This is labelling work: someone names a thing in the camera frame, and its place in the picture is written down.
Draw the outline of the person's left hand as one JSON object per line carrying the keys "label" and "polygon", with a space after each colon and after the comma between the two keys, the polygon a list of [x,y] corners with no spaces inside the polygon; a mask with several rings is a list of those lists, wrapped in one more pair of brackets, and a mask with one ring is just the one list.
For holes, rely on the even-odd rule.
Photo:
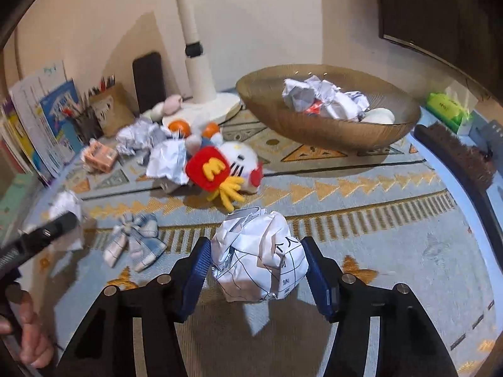
{"label": "person's left hand", "polygon": [[19,304],[19,325],[22,329],[20,350],[14,354],[14,360],[34,369],[47,367],[54,357],[54,346],[44,330],[34,303],[27,291],[14,287],[14,301]]}

